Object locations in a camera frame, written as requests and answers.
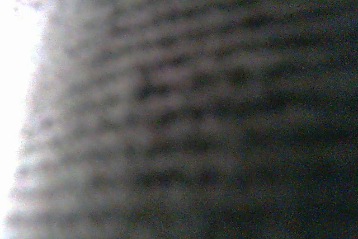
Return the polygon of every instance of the overexposed background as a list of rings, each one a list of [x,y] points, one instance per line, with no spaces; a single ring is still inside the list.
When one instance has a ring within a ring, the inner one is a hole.
[[[15,12],[15,5],[15,0],[0,0],[0,238],[17,164],[26,91],[39,60],[35,45],[41,34],[41,13],[28,7]]]

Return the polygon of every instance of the knit fabric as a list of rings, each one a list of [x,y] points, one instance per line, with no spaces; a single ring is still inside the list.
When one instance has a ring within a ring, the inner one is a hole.
[[[7,238],[354,238],[356,0],[45,0]]]

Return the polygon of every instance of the fabric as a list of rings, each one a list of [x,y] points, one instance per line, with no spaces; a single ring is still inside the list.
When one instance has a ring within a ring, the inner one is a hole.
[[[45,0],[6,238],[354,238],[356,0]]]

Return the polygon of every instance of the dark fabric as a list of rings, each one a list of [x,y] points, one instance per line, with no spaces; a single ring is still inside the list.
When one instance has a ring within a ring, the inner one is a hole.
[[[7,238],[354,238],[356,0],[46,0]]]

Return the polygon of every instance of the gray fabric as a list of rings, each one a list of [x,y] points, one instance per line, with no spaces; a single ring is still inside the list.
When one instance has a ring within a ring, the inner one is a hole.
[[[7,238],[353,238],[356,0],[46,0]]]

